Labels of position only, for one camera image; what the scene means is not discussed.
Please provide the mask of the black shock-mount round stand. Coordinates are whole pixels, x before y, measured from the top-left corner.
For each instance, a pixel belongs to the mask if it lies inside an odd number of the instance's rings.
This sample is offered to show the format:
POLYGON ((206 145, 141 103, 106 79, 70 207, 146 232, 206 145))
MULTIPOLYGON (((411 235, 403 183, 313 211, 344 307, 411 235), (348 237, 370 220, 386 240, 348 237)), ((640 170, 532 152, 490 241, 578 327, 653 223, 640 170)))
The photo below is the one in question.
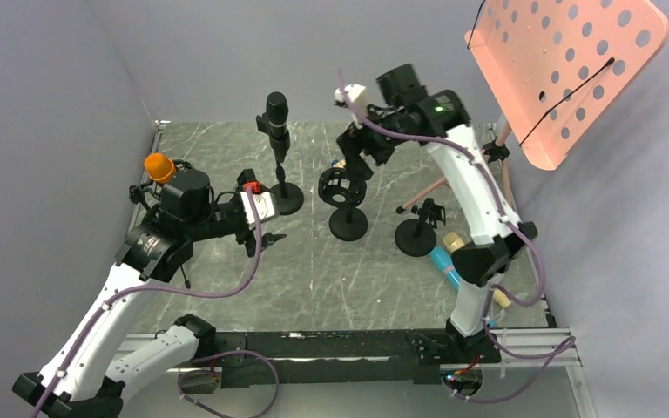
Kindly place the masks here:
POLYGON ((356 241, 368 230, 368 219, 358 208, 364 200, 367 183, 339 167, 325 170, 318 181, 318 196, 335 210, 329 218, 330 232, 339 240, 356 241))

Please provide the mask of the black round-base clip stand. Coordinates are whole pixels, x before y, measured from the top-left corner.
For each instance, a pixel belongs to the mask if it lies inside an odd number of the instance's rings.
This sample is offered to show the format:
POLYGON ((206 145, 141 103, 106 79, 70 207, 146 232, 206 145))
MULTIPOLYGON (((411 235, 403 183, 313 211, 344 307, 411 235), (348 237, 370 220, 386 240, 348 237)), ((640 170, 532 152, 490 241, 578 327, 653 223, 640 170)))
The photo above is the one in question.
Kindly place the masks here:
POLYGON ((397 248, 410 257, 428 255, 436 246, 435 230, 438 224, 446 224, 445 207, 432 198, 426 198, 420 206, 413 206, 415 219, 406 219, 395 229, 397 248))

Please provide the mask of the cream yellow microphone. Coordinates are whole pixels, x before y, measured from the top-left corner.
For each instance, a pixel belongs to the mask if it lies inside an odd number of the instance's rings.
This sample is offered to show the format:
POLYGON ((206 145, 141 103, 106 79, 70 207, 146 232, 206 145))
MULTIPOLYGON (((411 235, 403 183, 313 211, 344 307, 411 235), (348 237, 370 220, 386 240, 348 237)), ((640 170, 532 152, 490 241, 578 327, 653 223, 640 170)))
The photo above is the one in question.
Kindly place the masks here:
MULTIPOLYGON (((443 244, 449 254, 454 253, 455 251, 461 249, 465 245, 463 239, 455 232, 448 232, 446 235, 444 235, 443 244)), ((493 300, 501 308, 507 308, 512 304, 507 295, 500 290, 496 290, 494 292, 493 300)))

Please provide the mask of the blue microphone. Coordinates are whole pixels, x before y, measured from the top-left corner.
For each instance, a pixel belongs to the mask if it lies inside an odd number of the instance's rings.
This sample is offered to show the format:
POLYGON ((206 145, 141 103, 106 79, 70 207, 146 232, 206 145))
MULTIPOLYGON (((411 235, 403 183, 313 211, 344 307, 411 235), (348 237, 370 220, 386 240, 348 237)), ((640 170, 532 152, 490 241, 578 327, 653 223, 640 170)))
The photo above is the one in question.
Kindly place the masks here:
POLYGON ((450 314, 449 321, 463 336, 477 334, 483 329, 485 301, 489 294, 489 286, 479 287, 464 279, 454 267, 448 253, 441 247, 434 248, 429 256, 436 268, 456 289, 456 305, 450 314))

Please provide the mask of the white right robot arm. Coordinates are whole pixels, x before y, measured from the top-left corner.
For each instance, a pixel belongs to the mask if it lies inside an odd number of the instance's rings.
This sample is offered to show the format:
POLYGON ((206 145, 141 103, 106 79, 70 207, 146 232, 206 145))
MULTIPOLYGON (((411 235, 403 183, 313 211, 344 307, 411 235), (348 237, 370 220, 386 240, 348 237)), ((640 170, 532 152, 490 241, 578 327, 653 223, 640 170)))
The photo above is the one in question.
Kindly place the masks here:
POLYGON ((446 178, 469 226, 470 242, 453 253, 461 276, 456 306, 446 328, 448 355, 468 361, 486 335, 492 291, 523 248, 531 248, 537 229, 510 207, 481 154, 470 116, 457 93, 429 92, 412 64, 403 64, 376 79, 386 107, 372 105, 367 89, 338 80, 334 101, 352 115, 350 128, 337 139, 345 171, 357 181, 373 175, 365 162, 386 164, 395 148, 419 144, 446 178))

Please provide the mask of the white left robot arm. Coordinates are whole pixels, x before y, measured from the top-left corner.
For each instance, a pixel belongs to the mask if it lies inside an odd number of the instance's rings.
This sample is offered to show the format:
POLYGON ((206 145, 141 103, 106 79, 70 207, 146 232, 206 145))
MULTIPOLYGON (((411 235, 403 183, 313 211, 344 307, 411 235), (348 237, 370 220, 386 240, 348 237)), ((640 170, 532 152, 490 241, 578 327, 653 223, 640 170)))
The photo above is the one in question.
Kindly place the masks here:
POLYGON ((202 366, 224 355, 216 328, 191 313, 130 354, 118 351, 146 303, 158 293, 176 292, 172 279, 193 256, 197 242, 234 236, 250 258, 259 260, 262 250, 277 240, 261 228, 278 216, 276 198, 246 169, 230 199, 219 202, 209 177, 187 165, 131 188, 137 203, 147 193, 154 194, 156 203, 126 234, 76 330, 45 366, 15 381, 13 392, 35 415, 116 417, 167 369, 186 362, 202 366))

